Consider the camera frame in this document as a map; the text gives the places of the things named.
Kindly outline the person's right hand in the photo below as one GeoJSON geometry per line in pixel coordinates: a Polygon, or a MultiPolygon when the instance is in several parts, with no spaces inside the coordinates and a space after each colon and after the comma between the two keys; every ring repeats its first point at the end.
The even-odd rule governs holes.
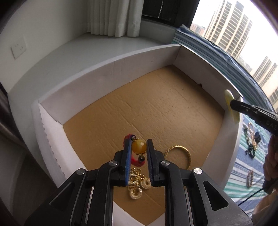
{"type": "Polygon", "coordinates": [[[268,144],[268,153],[263,165],[266,181],[277,178],[277,136],[272,135],[268,144]]]}

